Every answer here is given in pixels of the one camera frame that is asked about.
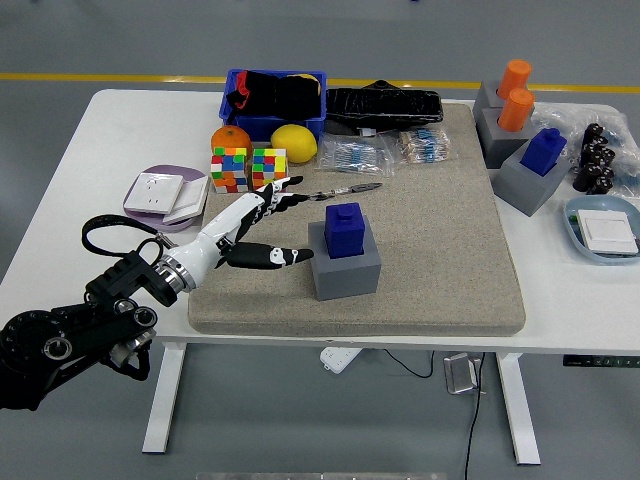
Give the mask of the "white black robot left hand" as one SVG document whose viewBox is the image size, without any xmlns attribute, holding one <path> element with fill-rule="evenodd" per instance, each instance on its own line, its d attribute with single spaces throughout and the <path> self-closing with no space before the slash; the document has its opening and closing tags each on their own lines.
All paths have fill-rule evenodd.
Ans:
<svg viewBox="0 0 640 480">
<path fill-rule="evenodd" d="M 208 270 L 224 263 L 236 268 L 274 270 L 311 259 L 314 252 L 310 249 L 287 249 L 242 240 L 260 220 L 307 201 L 307 195 L 284 191 L 302 181 L 301 176 L 286 177 L 243 194 L 211 220 L 195 240 L 168 250 L 156 267 L 157 272 L 180 293 L 200 287 Z"/>
</svg>

